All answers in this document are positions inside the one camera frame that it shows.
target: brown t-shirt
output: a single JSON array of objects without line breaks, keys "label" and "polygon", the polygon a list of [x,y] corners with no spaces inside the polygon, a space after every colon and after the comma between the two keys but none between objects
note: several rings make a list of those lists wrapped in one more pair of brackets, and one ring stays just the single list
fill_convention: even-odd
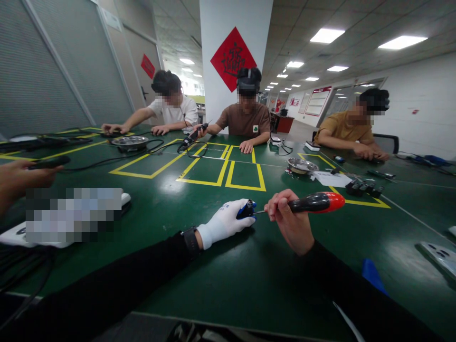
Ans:
[{"label": "brown t-shirt", "polygon": [[352,141],[357,140],[374,140],[372,135],[372,125],[348,125],[347,124],[347,112],[334,113],[327,117],[320,126],[317,135],[315,136],[315,142],[318,142],[318,136],[323,129],[331,131],[331,136],[334,138]]},{"label": "brown t-shirt", "polygon": [[269,112],[264,104],[255,104],[250,113],[245,113],[240,104],[232,104],[225,108],[216,124],[229,134],[256,138],[263,132],[269,132]]}]

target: white t-shirt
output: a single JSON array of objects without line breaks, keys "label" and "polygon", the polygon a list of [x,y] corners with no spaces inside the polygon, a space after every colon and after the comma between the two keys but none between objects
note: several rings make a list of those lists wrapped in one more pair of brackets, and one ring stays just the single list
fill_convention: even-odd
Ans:
[{"label": "white t-shirt", "polygon": [[161,96],[158,96],[154,100],[149,108],[159,117],[163,116],[163,121],[165,124],[173,124],[179,121],[189,122],[192,126],[196,125],[198,122],[198,109],[196,107],[195,100],[188,98],[185,95],[182,95],[182,103],[180,108],[174,108],[168,106]]}]

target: white pillar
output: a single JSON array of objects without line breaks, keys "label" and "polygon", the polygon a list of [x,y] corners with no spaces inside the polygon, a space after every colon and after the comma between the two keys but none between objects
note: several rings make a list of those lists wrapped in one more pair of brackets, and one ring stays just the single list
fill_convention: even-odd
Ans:
[{"label": "white pillar", "polygon": [[212,120],[214,124],[223,109],[236,103],[238,99],[236,90],[229,90],[211,59],[236,27],[256,67],[263,73],[273,0],[199,0],[199,3],[206,121]]}]

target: metal bowl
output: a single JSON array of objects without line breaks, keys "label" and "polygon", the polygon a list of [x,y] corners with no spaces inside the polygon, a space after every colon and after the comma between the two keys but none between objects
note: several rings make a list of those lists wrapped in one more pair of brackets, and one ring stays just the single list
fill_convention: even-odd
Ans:
[{"label": "metal bowl", "polygon": [[129,137],[121,137],[111,140],[111,144],[121,148],[122,150],[134,151],[146,147],[149,138],[141,135],[132,135]]},{"label": "metal bowl", "polygon": [[288,168],[299,174],[306,174],[308,172],[312,171],[318,171],[319,168],[317,165],[314,163],[311,163],[310,161],[305,161],[304,159],[301,158],[290,158],[288,159]]}]

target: black office chair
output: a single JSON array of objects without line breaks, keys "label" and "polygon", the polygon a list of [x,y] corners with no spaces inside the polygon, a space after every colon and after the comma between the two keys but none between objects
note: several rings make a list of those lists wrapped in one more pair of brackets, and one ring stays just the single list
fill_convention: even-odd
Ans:
[{"label": "black office chair", "polygon": [[399,152],[399,138],[395,135],[374,133],[374,138],[375,143],[380,146],[383,151],[392,154],[397,154]]}]

